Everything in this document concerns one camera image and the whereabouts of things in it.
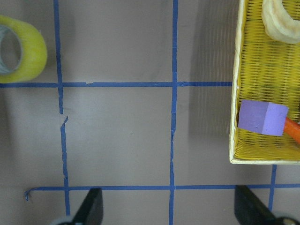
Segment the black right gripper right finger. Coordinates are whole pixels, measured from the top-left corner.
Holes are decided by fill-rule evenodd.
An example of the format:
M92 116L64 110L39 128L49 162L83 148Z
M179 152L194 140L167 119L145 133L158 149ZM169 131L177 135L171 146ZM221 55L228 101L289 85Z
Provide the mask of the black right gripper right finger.
M246 185L235 187L234 214L240 225L298 225L300 223L291 217L276 217Z

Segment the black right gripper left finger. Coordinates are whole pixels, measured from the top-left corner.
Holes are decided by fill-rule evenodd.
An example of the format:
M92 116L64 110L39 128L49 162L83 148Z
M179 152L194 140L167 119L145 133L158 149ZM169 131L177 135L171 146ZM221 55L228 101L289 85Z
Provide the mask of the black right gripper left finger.
M58 218L51 225L101 225L103 222L103 195L101 188L91 188L76 214Z

